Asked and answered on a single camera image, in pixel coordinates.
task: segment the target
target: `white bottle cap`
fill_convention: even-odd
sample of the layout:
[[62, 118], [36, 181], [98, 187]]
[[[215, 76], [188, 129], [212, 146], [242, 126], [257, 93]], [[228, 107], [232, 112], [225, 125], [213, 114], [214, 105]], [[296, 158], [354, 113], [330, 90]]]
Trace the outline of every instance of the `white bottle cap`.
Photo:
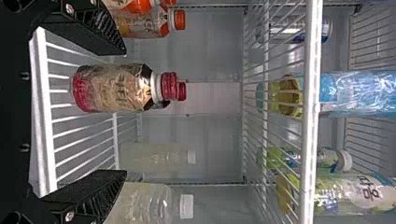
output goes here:
[[345, 150], [337, 151], [338, 164], [335, 168], [337, 171], [348, 172], [352, 169], [353, 159], [349, 152]]
[[180, 196], [180, 218], [194, 218], [194, 196], [192, 194]]

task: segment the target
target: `shelf bar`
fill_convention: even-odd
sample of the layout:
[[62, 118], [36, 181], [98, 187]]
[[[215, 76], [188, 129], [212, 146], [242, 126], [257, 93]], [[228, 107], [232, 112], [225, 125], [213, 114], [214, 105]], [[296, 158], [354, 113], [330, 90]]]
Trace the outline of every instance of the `shelf bar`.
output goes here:
[[314, 194], [317, 170], [318, 115], [320, 111], [320, 55], [323, 0], [308, 0], [306, 8], [303, 156], [300, 224], [314, 223]]
[[84, 155], [85, 153], [88, 153], [88, 152], [92, 151], [93, 149], [103, 145], [104, 143], [107, 143], [110, 140], [113, 140], [113, 138], [112, 137], [111, 138], [107, 138], [105, 141], [102, 141], [102, 142], [100, 142], [98, 144], [95, 144], [95, 145], [93, 145], [91, 147], [87, 147], [86, 149], [80, 151], [79, 153], [76, 153], [76, 154], [74, 154], [72, 156], [69, 156], [65, 160], [59, 161], [59, 162], [56, 163], [56, 167], [60, 167], [60, 166], [64, 165], [65, 163], [67, 163], [69, 161], [72, 161], [73, 159], [78, 158], [79, 156]]
[[101, 132], [99, 132], [99, 133], [96, 133], [96, 134], [94, 134], [94, 135], [91, 135], [91, 136], [87, 136], [87, 137], [78, 139], [77, 141], [74, 141], [74, 142], [68, 143], [68, 144], [66, 144], [66, 145], [64, 145], [64, 146], [55, 148], [54, 151], [55, 151], [55, 153], [58, 153], [58, 152], [63, 151], [63, 150], [65, 150], [65, 149], [69, 148], [69, 147], [72, 147], [72, 146], [75, 146], [75, 145], [80, 144], [80, 143], [82, 143], [82, 142], [85, 142], [85, 141], [87, 141], [87, 140], [93, 139], [93, 138], [95, 138], [95, 137], [97, 137], [97, 136], [99, 136], [99, 135], [101, 135], [101, 134], [103, 134], [103, 133], [107, 133], [107, 132], [111, 131], [112, 129], [113, 129], [113, 127], [108, 128], [108, 129], [105, 129], [105, 130], [103, 130], [103, 131], [101, 131]]
[[88, 160], [84, 161], [84, 162], [81, 163], [80, 165], [76, 166], [75, 168], [71, 169], [70, 171], [66, 172], [65, 174], [59, 176], [59, 177], [56, 179], [56, 181], [57, 181], [57, 182], [62, 181], [62, 180], [65, 179], [66, 177], [68, 177], [68, 176], [70, 176], [71, 174], [73, 174], [75, 171], [81, 169], [82, 167], [84, 167], [84, 166], [87, 165], [88, 163], [90, 163], [90, 162], [96, 160], [97, 158], [99, 158], [100, 156], [104, 155], [105, 153], [107, 153], [107, 152], [108, 152], [110, 149], [112, 149], [112, 148], [113, 148], [113, 146], [108, 147], [108, 148], [105, 149], [103, 152], [97, 154], [96, 156], [94, 156], [94, 157], [92, 157], [92, 158], [89, 158]]
[[35, 136], [32, 136], [32, 147], [36, 148], [37, 153], [39, 197], [58, 188], [50, 95], [48, 94], [50, 82], [46, 41], [45, 30], [41, 27], [35, 30], [32, 40], [29, 41], [32, 72], [32, 128], [35, 132]]
[[114, 145], [114, 161], [116, 170], [120, 169], [120, 152], [119, 152], [119, 125], [117, 113], [111, 115], [113, 121], [113, 145]]

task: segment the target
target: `juice bottle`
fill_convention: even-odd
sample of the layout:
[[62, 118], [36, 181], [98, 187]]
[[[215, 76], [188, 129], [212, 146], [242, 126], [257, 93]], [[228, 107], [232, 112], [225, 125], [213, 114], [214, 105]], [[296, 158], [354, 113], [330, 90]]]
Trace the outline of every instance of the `juice bottle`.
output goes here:
[[154, 7], [159, 5], [172, 6], [177, 0], [102, 0], [110, 10], [120, 9], [130, 13], [149, 13]]
[[163, 5], [150, 13], [131, 14], [120, 10], [110, 10], [122, 37], [160, 38], [166, 37], [171, 30], [186, 29], [186, 13], [181, 9], [169, 9]]
[[125, 182], [104, 224], [172, 224], [193, 218], [193, 195], [165, 184]]
[[145, 64], [83, 65], [72, 78], [77, 106], [85, 112], [146, 111], [176, 101], [176, 73], [155, 74]]

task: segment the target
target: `orange bottle cap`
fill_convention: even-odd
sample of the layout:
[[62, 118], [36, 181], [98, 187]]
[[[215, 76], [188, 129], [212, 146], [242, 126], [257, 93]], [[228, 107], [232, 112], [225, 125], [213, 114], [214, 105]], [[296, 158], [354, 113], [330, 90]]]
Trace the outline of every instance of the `orange bottle cap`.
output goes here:
[[134, 0], [124, 9], [132, 13], [148, 13], [154, 6], [152, 0]]
[[181, 9], [174, 11], [174, 25], [176, 30], [186, 29], [186, 12]]
[[177, 0], [165, 0], [167, 6], [172, 6], [177, 3]]

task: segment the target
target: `water bottle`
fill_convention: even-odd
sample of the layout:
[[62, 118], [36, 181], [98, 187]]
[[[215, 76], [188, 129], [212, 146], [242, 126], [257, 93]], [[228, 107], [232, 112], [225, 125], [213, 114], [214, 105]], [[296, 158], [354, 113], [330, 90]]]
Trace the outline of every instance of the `water bottle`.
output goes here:
[[[283, 16], [274, 16], [270, 21], [270, 44], [282, 44], [285, 40], [291, 38], [293, 35], [303, 30], [299, 35], [286, 42], [286, 44], [301, 44], [305, 42], [305, 19], [298, 20], [300, 16], [288, 16], [283, 21]], [[262, 23], [258, 24], [256, 33], [256, 40], [260, 44], [263, 44], [262, 38]], [[332, 20], [328, 16], [322, 18], [322, 31], [321, 31], [321, 42], [326, 42], [332, 34]]]
[[193, 218], [193, 195], [164, 184], [125, 182], [105, 224], [172, 224]]
[[123, 143], [120, 146], [121, 169], [150, 174], [177, 172], [196, 165], [195, 150], [187, 145]]
[[320, 76], [321, 111], [339, 115], [394, 114], [396, 71], [331, 72]]
[[[276, 191], [279, 193], [282, 212], [289, 215], [290, 209], [294, 210], [297, 207], [290, 195], [298, 197], [290, 183], [299, 188], [300, 181], [293, 174], [287, 174], [286, 178], [283, 175], [276, 177]], [[319, 174], [314, 194], [314, 214], [323, 216], [395, 214], [395, 187], [392, 179], [380, 174]]]

